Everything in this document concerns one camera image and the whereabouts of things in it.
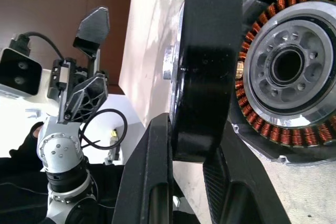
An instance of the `person's arm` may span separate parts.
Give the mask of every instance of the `person's arm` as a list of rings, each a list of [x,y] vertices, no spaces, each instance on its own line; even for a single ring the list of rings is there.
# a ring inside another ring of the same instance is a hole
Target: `person's arm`
[[[37,157],[37,137],[43,122],[36,123],[30,130],[23,144],[17,150],[10,150],[11,158],[0,158],[0,178],[25,172],[38,172],[43,168]]]

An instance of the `cable connector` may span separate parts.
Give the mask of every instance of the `cable connector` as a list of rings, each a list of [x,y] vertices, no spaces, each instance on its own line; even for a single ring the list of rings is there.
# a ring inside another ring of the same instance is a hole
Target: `cable connector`
[[[29,37],[25,36],[24,34],[20,34],[17,39],[12,39],[9,44],[9,48],[14,49],[17,52],[29,57],[30,48],[29,44]]]

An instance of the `camera lens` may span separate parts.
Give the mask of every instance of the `camera lens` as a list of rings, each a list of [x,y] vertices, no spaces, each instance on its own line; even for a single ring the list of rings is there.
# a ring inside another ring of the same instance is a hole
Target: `camera lens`
[[[19,76],[15,77],[14,81],[15,81],[16,84],[19,84],[19,85],[22,85],[23,83],[25,83],[25,79],[22,78],[22,77],[19,77]]]
[[[28,64],[26,62],[19,62],[19,68],[26,70],[28,68]]]

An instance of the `brown wall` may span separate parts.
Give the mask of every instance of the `brown wall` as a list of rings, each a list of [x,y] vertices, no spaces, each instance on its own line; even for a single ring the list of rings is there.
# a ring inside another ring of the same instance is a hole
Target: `brown wall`
[[[78,25],[92,8],[110,10],[110,34],[102,46],[100,66],[109,72],[110,93],[122,93],[118,86],[130,0],[0,0],[0,47],[7,47],[13,34],[38,31],[47,35],[65,57],[84,66],[86,57],[72,47]],[[50,69],[56,54],[39,38],[31,39],[30,56]]]

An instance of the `white table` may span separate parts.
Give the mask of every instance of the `white table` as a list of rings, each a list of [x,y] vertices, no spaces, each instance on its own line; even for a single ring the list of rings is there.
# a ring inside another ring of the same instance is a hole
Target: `white table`
[[[145,127],[169,111],[170,82],[162,78],[163,53],[175,40],[183,1],[131,1],[119,85]],[[257,156],[292,223],[336,223],[335,162],[289,167]],[[202,166],[174,162],[174,177],[200,222],[211,223]]]

